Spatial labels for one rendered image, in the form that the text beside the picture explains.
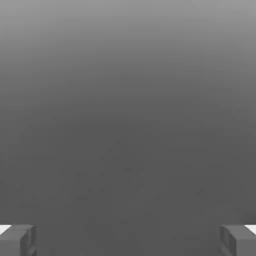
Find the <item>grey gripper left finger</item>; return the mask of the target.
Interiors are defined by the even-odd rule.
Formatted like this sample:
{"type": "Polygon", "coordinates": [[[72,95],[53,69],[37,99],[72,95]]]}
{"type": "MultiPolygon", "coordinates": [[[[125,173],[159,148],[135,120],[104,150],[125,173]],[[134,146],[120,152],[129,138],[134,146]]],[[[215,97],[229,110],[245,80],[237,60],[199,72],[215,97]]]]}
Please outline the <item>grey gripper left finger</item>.
{"type": "Polygon", "coordinates": [[[38,256],[37,226],[0,224],[0,256],[38,256]]]}

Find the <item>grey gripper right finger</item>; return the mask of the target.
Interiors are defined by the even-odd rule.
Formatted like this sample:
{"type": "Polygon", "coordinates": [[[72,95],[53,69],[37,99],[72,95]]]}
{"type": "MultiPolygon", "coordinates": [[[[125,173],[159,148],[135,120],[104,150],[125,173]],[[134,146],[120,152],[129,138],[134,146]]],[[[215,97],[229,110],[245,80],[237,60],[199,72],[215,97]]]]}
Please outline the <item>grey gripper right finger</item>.
{"type": "Polygon", "coordinates": [[[219,235],[223,256],[256,256],[256,224],[221,225],[219,235]]]}

